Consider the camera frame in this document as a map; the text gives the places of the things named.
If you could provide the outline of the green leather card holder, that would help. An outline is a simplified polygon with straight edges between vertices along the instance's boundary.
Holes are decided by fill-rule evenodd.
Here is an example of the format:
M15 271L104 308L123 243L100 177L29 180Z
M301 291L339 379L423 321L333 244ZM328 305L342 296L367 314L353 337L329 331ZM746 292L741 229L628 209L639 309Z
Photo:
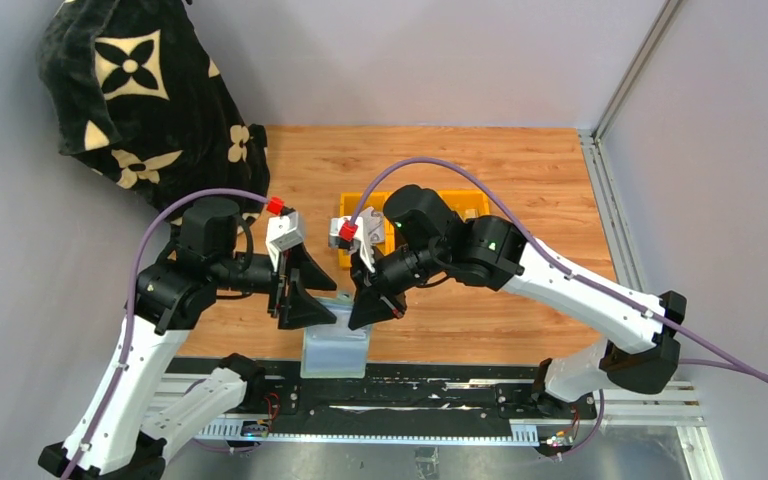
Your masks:
M352 297L339 291L335 298L317 300L336 316L336 322L304 330L300 376L303 379L360 379L366 374L372 326L348 328Z

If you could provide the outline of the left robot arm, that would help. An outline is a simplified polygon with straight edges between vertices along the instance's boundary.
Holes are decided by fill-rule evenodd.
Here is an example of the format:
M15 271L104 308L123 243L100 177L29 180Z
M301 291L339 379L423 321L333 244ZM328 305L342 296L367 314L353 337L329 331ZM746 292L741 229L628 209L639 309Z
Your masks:
M249 226L227 191L177 203L179 234L154 264L133 267L110 364L72 433L42 450L43 470L62 479L158 479L187 443L230 410L259 413L265 427L273 426L281 397L265 369L240 354L221 359L173 404L149 412L170 362L221 291L266 295L268 313L282 330L335 322L314 292L336 284L307 252L300 215L276 198L265 207L267 250L257 254L235 249Z

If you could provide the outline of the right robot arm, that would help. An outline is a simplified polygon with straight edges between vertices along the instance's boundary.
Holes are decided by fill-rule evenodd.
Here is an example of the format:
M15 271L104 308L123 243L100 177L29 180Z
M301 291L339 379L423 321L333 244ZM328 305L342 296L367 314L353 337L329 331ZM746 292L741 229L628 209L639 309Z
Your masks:
M464 286L536 300L602 334L602 340L574 355L539 364L531 387L534 406L559 407L611 386L658 394L677 370L680 343L674 329L656 318L681 323L684 296L627 289L528 238L501 217L463 220L436 191L417 185L392 194L383 214L403 242L387 255L375 247L353 254L350 329L403 317L407 291L444 273Z

